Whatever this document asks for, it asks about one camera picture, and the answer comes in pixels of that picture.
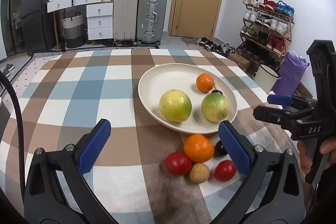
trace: white sneaker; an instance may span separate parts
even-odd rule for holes
[[[248,5],[248,4],[249,4],[249,1],[250,1],[250,0],[243,0],[243,3],[244,3],[245,5]]]
[[[249,1],[249,5],[258,7],[259,2],[260,2],[259,0],[250,0]]]
[[[281,35],[286,35],[288,32],[288,24],[279,21],[276,31]]]
[[[250,16],[250,21],[251,22],[253,22],[253,23],[255,23],[255,21],[257,20],[257,19],[259,19],[259,17],[260,17],[260,13],[259,12],[256,12],[256,11],[253,11],[252,12],[252,14],[251,14],[251,16]]]
[[[252,10],[246,10],[245,15],[243,16],[243,18],[244,18],[245,20],[249,20],[251,14],[252,14]]]
[[[275,20],[275,19],[271,19],[271,26],[270,26],[270,29],[275,31],[277,29],[277,26],[278,26],[278,23],[279,21]]]

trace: screw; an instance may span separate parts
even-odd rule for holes
[[[38,149],[35,150],[35,154],[39,155],[39,154],[42,153],[42,151],[43,151],[43,149],[40,147],[40,148],[38,148]]]
[[[288,155],[293,155],[294,154],[292,149],[286,149],[286,152],[287,152]]]
[[[261,145],[256,145],[254,147],[254,150],[257,151],[257,152],[263,152],[264,151],[264,148],[261,146]]]
[[[75,148],[75,146],[74,146],[73,144],[68,144],[68,145],[65,147],[65,150],[66,150],[66,151],[72,151],[74,148]]]

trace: tablecloth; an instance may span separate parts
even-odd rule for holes
[[[144,109],[137,92],[141,76],[166,63],[195,65],[222,78],[237,99],[238,113],[232,124],[238,132],[268,151],[292,148],[298,156],[288,133],[253,118],[253,108],[269,106],[267,94],[221,55],[167,49],[73,52],[46,62],[19,99],[26,176],[36,148],[54,151],[69,143],[76,144],[105,118],[111,122],[111,136],[91,172],[84,177],[107,211],[120,223],[210,223],[244,178],[236,173],[226,183],[211,177],[202,184],[193,184],[187,175],[176,177],[168,173],[164,165],[166,156],[183,151],[188,136],[156,122]],[[23,213],[16,116],[6,104],[10,111],[0,143],[0,186]],[[217,134],[209,139],[213,144],[219,140]],[[213,171],[220,161],[229,158],[214,157],[206,165]],[[69,204],[80,212],[62,173],[58,172],[58,176]],[[250,210],[260,203],[269,179],[270,174]]]

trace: human hand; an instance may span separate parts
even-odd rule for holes
[[[301,170],[308,174],[310,172],[313,160],[306,154],[306,145],[304,141],[297,142],[297,148],[300,153],[300,167]],[[320,146],[320,153],[327,154],[330,152],[328,162],[325,165],[325,169],[328,169],[334,163],[336,163],[336,136],[327,138]]]

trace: wooden leg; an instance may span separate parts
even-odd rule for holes
[[[53,18],[54,18],[54,31],[55,31],[55,38],[56,38],[56,46],[55,46],[55,50],[59,50],[59,43],[58,43],[58,35],[57,35],[57,24],[56,24],[56,13],[53,12]]]

